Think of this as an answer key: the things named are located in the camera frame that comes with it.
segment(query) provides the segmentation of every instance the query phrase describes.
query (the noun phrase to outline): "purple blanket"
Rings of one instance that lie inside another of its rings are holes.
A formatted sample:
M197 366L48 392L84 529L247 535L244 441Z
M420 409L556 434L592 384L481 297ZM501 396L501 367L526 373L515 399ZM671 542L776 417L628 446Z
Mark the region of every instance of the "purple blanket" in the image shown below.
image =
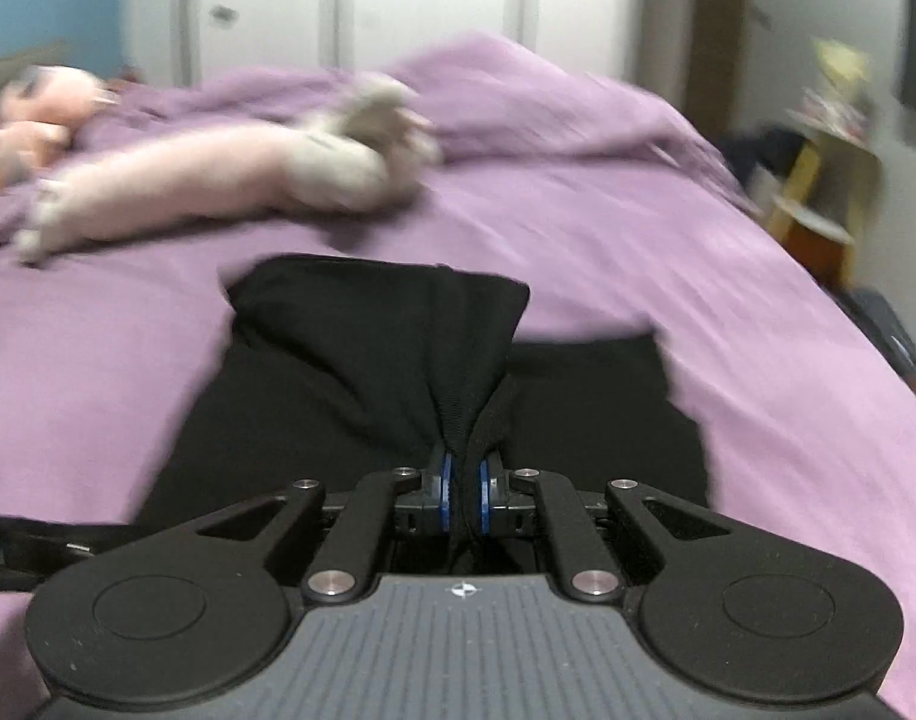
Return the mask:
M221 283L256 260L305 251L498 272L531 285L522 337L662 329L677 405L704 425L717 507L896 591L906 634L882 695L916 718L915 397L735 207L715 153L661 100L483 37L392 72L421 93L447 157L400 213L199 225L42 271L0 247L0 512L127 519L218 362ZM138 87L77 147L288 121L344 80L255 69ZM0 197L0 244L28 201L28 187ZM0 720L43 695L26 602L0 596Z

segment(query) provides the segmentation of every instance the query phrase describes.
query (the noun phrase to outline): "wardrobe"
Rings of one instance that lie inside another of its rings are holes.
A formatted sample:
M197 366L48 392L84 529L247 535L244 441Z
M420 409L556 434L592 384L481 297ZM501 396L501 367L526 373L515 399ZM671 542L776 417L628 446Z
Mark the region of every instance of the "wardrobe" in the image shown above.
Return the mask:
M155 84L232 67L385 66L461 33L506 35L569 71L630 79L640 0L124 0L128 61Z

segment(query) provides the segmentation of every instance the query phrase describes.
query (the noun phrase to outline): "pink pig plush toy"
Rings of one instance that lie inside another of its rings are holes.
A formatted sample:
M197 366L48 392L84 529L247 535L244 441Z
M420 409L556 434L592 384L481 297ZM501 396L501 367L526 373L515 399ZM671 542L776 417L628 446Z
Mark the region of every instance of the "pink pig plush toy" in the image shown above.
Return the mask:
M400 202L439 159L413 92L367 76L297 127L223 125L161 138L42 180L19 258L37 263L83 242L111 242L188 218L260 211L360 214Z
M29 67L0 91L0 191L52 165L115 95L84 70Z

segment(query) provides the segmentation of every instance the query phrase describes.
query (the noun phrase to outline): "bed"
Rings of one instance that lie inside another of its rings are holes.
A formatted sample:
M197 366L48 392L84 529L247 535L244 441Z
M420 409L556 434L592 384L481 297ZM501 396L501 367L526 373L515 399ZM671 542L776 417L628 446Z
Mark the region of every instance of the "bed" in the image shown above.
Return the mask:
M376 218L265 218L65 255L5 245L29 187L0 196L0 512L128 519L215 370L221 284L281 252L446 263L528 282L524 338L659 328L675 403L699 420L716 508L881 576L906 618L882 689L916 719L916 400L751 220L716 153L670 106L474 36L392 69L421 93L446 164ZM214 122L288 121L346 78L234 71L135 87L77 139L120 148ZM71 159L80 159L73 154ZM0 595L0 720L43 688L27 598Z

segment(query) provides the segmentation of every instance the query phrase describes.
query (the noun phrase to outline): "orange plush toy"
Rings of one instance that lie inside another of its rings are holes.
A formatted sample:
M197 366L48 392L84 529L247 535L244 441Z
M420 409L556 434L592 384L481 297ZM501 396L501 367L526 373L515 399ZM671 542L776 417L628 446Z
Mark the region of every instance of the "orange plush toy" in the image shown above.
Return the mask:
M98 76L30 67L0 91L0 191L61 157L75 133L116 95Z

